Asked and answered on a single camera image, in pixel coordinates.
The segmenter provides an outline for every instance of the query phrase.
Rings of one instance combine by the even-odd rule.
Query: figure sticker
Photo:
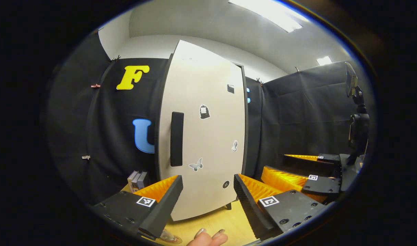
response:
[[[237,140],[235,140],[235,141],[233,142],[233,147],[231,147],[231,150],[232,150],[233,152],[236,152],[236,151],[237,151],[237,145],[238,145],[238,142],[237,142]]]
[[[202,168],[202,157],[199,158],[198,163],[190,164],[189,167],[193,168],[193,171],[197,172],[199,168]]]
[[[206,105],[201,104],[201,106],[199,107],[199,116],[201,120],[210,118],[209,108]]]
[[[227,85],[227,91],[234,94],[234,85],[233,84],[228,84]]]

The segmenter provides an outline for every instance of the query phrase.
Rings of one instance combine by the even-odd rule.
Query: blue letter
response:
[[[134,141],[135,146],[145,153],[153,154],[154,145],[148,143],[148,126],[151,125],[150,120],[135,119],[132,121],[134,125]]]
[[[246,92],[248,93],[250,92],[250,89],[248,87],[246,88]]]

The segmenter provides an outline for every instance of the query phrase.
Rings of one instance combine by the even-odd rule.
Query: black curtain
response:
[[[256,178],[265,165],[280,168],[283,154],[351,153],[349,117],[356,113],[357,105],[346,96],[345,82],[346,67],[341,61],[263,84]],[[374,119],[374,94],[366,79],[360,79],[359,86]]]
[[[87,121],[88,151],[83,182],[94,203],[118,192],[127,184],[132,171],[147,171],[156,180],[154,154],[145,153],[135,145],[133,120],[151,121],[147,141],[154,145],[154,129],[160,110],[160,84],[168,59],[132,58],[113,61],[104,75],[101,88],[93,98]],[[149,66],[131,90],[117,90],[125,67]]]
[[[249,89],[248,98],[248,148],[244,175],[253,177],[260,147],[260,125],[262,111],[262,86],[260,82],[246,78],[246,87]]]
[[[67,185],[83,200],[91,199],[84,184],[88,162],[86,121],[95,90],[110,64],[97,33],[87,36],[71,55],[54,69],[41,110],[41,130],[54,164]],[[63,184],[46,184],[58,189]]]

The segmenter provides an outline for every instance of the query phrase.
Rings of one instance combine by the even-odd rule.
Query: human hand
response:
[[[224,234],[224,229],[219,230],[213,237],[210,237],[206,231],[204,228],[201,228],[187,246],[219,246],[228,240],[228,236]]]

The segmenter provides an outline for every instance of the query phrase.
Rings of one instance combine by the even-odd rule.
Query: black door handle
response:
[[[183,165],[184,113],[172,112],[171,119],[171,166]]]

